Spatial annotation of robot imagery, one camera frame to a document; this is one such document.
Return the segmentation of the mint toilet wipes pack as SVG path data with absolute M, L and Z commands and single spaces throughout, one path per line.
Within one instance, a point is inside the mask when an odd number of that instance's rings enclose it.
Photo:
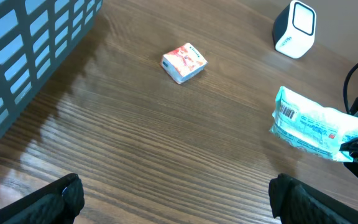
M 336 162 L 352 162 L 341 144 L 358 138 L 358 118 L 281 86 L 275 98 L 270 132 L 291 146 Z

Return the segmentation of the grey plastic basket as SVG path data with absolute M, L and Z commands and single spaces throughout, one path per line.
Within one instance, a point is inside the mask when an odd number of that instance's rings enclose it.
M 103 0 L 0 0 L 0 139 L 94 25 Z

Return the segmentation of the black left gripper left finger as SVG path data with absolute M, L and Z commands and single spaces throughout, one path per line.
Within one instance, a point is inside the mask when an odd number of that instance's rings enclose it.
M 0 209 L 0 223 L 72 224 L 85 205 L 78 174 L 68 174 Z

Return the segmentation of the small red tissue pack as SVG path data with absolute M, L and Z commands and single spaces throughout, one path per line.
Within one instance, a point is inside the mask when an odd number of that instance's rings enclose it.
M 201 72 L 208 61 L 193 45 L 186 43 L 164 54 L 160 64 L 176 83 L 182 84 Z

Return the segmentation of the white barcode scanner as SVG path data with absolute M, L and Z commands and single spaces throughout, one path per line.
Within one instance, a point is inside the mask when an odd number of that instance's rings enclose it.
M 290 58 L 300 58 L 313 46 L 316 13 L 305 3 L 293 0 L 273 23 L 275 50 Z

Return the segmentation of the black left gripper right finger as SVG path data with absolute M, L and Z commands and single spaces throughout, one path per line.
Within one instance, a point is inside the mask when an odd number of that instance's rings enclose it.
M 272 215 L 282 223 L 358 224 L 358 211 L 287 174 L 269 182 Z

